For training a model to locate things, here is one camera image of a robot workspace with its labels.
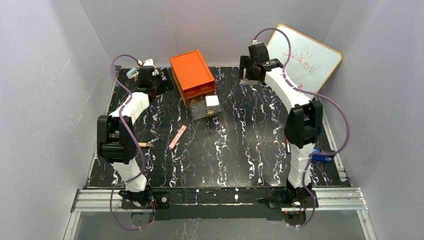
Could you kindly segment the clear plastic drawer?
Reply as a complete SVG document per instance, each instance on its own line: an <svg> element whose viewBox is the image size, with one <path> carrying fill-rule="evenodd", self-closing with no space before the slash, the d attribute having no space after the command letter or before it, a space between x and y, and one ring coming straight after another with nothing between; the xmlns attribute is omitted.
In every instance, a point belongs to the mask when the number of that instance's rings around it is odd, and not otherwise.
<svg viewBox="0 0 424 240"><path fill-rule="evenodd" d="M218 95L200 96L189 103L189 110L194 120L215 115L225 108L226 103Z"/></svg>

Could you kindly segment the white cube box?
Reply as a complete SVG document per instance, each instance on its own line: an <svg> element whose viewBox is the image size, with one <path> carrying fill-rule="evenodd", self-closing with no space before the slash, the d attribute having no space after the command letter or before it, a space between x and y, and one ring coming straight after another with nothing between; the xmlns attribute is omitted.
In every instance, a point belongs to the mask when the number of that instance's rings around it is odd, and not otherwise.
<svg viewBox="0 0 424 240"><path fill-rule="evenodd" d="M217 95L207 95L205 97L205 104L207 108L215 108L220 105L220 100Z"/></svg>

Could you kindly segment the white printed box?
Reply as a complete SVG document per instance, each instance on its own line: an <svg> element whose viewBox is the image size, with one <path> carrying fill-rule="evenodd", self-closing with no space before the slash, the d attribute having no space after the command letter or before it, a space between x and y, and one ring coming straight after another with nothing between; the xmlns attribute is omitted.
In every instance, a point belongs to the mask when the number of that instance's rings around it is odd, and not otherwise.
<svg viewBox="0 0 424 240"><path fill-rule="evenodd" d="M241 85L258 85L260 82L258 80L250 80L250 79L241 79Z"/></svg>

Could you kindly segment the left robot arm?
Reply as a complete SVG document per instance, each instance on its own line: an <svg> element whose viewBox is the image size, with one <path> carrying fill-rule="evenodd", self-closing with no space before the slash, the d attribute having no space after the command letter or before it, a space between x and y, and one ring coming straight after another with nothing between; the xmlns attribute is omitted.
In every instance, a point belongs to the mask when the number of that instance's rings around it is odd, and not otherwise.
<svg viewBox="0 0 424 240"><path fill-rule="evenodd" d="M128 192L144 192L148 180L144 175L146 160L138 164L136 155L144 157L134 133L134 124L149 108L156 96L166 90L161 72L152 64L132 68L126 75L135 78L132 89L125 87L127 99L108 115L97 118L97 155L118 172Z"/></svg>

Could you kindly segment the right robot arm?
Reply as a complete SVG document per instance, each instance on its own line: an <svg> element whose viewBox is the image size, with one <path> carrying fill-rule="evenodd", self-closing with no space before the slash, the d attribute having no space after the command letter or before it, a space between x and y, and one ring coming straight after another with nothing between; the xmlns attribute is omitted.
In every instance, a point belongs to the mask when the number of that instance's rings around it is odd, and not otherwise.
<svg viewBox="0 0 424 240"><path fill-rule="evenodd" d="M248 51L240 57L239 78L270 87L288 113L284 126L291 148L287 186L295 190L310 188L311 154L322 129L323 106L294 85L285 66L277 58L270 58L264 43L253 40ZM172 56L169 63L176 88L194 118L223 108L216 81L199 50Z"/></svg>

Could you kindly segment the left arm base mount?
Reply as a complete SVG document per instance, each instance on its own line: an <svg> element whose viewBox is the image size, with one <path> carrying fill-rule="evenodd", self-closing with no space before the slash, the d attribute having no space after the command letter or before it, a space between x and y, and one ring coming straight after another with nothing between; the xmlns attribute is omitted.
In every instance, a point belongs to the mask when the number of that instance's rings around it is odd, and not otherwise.
<svg viewBox="0 0 424 240"><path fill-rule="evenodd" d="M118 195L122 197L122 209L168 209L170 207L171 195L168 191L155 191L146 188L145 191L131 192L120 190Z"/></svg>

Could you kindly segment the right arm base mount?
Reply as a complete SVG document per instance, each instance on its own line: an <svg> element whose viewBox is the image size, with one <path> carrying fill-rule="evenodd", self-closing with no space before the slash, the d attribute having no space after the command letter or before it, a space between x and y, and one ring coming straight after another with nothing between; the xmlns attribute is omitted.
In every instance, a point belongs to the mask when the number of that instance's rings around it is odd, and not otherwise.
<svg viewBox="0 0 424 240"><path fill-rule="evenodd" d="M304 188L296 188L294 190L287 188L270 190L263 200L271 209L290 207L299 209L301 205L304 207L305 204L307 208L312 208L314 205L313 202L315 202L316 207L319 206L318 200L313 200L311 194Z"/></svg>

